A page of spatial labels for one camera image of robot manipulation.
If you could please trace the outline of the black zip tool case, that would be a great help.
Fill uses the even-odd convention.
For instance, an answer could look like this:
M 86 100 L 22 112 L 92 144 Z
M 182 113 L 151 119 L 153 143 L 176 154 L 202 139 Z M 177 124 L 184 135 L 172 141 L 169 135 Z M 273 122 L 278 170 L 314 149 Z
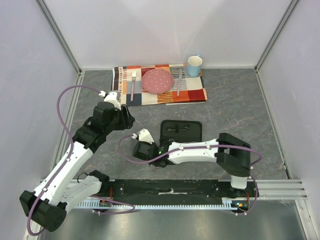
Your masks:
M 181 128 L 185 126 L 188 126 L 189 130 L 167 132 L 167 128 Z M 202 123 L 199 121 L 169 119 L 163 120 L 160 125 L 159 142 L 162 143 L 164 141 L 170 140 L 173 140 L 177 143 L 202 142 L 202 129 Z

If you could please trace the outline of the black hair clip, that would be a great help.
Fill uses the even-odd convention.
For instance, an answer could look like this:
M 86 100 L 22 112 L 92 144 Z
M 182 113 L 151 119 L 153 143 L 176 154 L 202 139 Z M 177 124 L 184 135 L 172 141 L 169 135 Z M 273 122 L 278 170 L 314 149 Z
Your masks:
M 166 132 L 180 132 L 180 131 L 188 131 L 190 128 L 188 126 L 184 126 L 184 127 L 178 127 L 176 126 L 175 128 L 170 128 L 170 127 L 167 127 L 166 128 Z

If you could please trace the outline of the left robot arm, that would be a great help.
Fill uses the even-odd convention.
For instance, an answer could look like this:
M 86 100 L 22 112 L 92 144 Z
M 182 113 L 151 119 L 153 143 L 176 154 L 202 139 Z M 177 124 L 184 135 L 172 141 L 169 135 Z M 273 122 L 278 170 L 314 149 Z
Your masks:
M 99 102 L 93 115 L 77 129 L 71 143 L 47 178 L 33 191 L 24 190 L 19 197 L 28 221 L 44 230 L 57 230 L 72 209 L 63 198 L 65 190 L 80 167 L 104 144 L 113 131 L 131 129 L 135 118 L 127 105 L 118 102 Z

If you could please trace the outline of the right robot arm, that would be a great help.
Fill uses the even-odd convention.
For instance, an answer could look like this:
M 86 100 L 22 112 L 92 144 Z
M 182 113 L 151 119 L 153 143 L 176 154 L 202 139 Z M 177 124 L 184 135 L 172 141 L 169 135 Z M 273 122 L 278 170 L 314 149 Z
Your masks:
M 158 146 L 150 132 L 142 129 L 133 138 L 137 140 L 132 156 L 156 167 L 182 163 L 208 162 L 218 164 L 230 175 L 229 191 L 235 197 L 247 191 L 250 176 L 251 146 L 228 134 L 203 142 L 176 142 L 164 140 Z

